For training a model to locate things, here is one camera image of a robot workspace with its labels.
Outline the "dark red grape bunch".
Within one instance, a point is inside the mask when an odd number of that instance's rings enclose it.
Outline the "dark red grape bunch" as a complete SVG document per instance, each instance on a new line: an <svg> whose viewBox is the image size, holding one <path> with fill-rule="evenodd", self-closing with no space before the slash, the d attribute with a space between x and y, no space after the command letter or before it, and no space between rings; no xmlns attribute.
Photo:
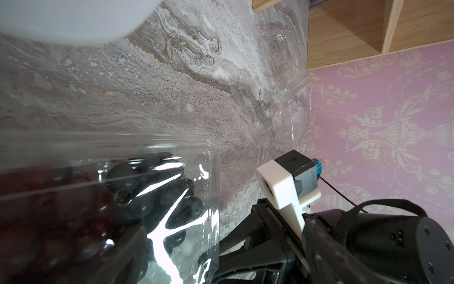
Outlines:
<svg viewBox="0 0 454 284"><path fill-rule="evenodd" d="M100 258L112 231L113 195L70 166L1 174L1 282L57 282Z"/></svg>

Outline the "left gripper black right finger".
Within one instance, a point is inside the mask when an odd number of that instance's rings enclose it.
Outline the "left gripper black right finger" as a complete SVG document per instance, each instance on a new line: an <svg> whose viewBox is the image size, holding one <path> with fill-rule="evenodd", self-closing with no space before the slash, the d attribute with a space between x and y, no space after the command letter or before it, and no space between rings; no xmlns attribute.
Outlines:
<svg viewBox="0 0 454 284"><path fill-rule="evenodd" d="M301 234L313 284L383 284L384 281L335 241L314 216L304 214Z"/></svg>

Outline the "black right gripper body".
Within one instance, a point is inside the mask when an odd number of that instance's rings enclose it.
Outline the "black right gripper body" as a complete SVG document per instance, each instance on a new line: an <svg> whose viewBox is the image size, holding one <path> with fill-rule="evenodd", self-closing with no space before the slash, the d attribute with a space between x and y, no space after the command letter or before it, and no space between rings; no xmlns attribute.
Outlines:
<svg viewBox="0 0 454 284"><path fill-rule="evenodd" d="M214 284L310 284L301 240L265 198L219 244Z"/></svg>

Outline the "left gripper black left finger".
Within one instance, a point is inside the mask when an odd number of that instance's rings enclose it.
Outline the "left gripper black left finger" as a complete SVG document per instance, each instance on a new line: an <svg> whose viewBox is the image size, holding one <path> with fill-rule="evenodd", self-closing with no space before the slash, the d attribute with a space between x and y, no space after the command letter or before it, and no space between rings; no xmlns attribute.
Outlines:
<svg viewBox="0 0 454 284"><path fill-rule="evenodd" d="M65 284L136 284L147 260L147 232L142 225L125 230L105 254L87 264L69 269Z"/></svg>

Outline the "black grape bunch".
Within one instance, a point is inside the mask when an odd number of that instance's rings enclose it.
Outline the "black grape bunch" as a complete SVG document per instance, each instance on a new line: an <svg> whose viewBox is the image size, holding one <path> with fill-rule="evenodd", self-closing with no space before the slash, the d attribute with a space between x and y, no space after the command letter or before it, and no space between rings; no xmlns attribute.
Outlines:
<svg viewBox="0 0 454 284"><path fill-rule="evenodd" d="M177 268L173 252L206 211L185 167L181 156L165 151L121 160L105 175L117 220L144 227L146 262L159 265L171 280Z"/></svg>

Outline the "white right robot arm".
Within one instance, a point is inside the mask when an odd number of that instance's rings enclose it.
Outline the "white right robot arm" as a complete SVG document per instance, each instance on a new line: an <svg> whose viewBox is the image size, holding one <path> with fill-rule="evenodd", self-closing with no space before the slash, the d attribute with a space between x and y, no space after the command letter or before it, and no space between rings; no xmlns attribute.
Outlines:
<svg viewBox="0 0 454 284"><path fill-rule="evenodd" d="M304 214L295 233L262 199L220 243L214 284L238 284L254 273L255 284L451 284L454 245L418 205L379 200L409 215L333 209Z"/></svg>

